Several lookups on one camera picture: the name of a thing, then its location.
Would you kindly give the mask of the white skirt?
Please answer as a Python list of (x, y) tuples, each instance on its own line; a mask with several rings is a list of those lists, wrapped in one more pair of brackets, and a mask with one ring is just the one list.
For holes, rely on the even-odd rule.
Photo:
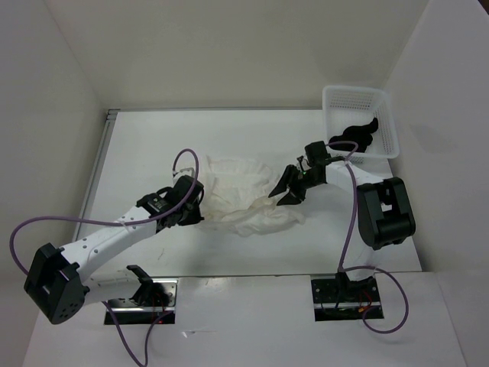
[(268, 196), (279, 179), (280, 174), (261, 161), (203, 158), (199, 181), (204, 185), (200, 204), (204, 220), (197, 227), (248, 237), (304, 224), (306, 217), (300, 211), (279, 206), (277, 196)]

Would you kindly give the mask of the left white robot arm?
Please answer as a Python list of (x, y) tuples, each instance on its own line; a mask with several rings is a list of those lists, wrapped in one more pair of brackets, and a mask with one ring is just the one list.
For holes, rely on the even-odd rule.
[(170, 295), (138, 265), (96, 277), (95, 272), (131, 246), (173, 226), (202, 221), (204, 186), (188, 175), (139, 199), (126, 214), (76, 242), (55, 248), (47, 243), (35, 253), (24, 284), (26, 293), (54, 325), (73, 317), (84, 305), (128, 299), (134, 305), (166, 307)]

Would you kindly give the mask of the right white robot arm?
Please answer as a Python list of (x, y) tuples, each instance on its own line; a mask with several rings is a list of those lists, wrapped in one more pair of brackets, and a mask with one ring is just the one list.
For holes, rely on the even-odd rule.
[(345, 258), (353, 228), (363, 243), (377, 251), (387, 245), (399, 245), (416, 231), (412, 207), (405, 183), (399, 177), (382, 178), (368, 173), (350, 162), (359, 148), (354, 141), (343, 141), (351, 151), (345, 156), (331, 156), (324, 141), (305, 147), (306, 155), (297, 164), (286, 166), (269, 197), (279, 196), (278, 206), (295, 206), (306, 198), (306, 191), (329, 184), (341, 188), (353, 197), (352, 215), (345, 244), (335, 274), (335, 292), (342, 300), (353, 300), (367, 285), (355, 275), (347, 274)]

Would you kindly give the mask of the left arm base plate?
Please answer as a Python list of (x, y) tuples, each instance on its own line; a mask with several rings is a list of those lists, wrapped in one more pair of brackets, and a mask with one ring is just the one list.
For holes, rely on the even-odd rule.
[(179, 280), (177, 278), (153, 278), (161, 288), (142, 303), (129, 298), (112, 299), (108, 305), (122, 325), (150, 326), (156, 319), (159, 325), (173, 325), (176, 319), (176, 299)]

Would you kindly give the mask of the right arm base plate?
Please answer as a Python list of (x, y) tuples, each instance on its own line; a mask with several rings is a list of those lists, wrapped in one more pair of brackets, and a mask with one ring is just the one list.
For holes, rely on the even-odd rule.
[(316, 322), (384, 318), (376, 279), (354, 281), (346, 273), (310, 280)]

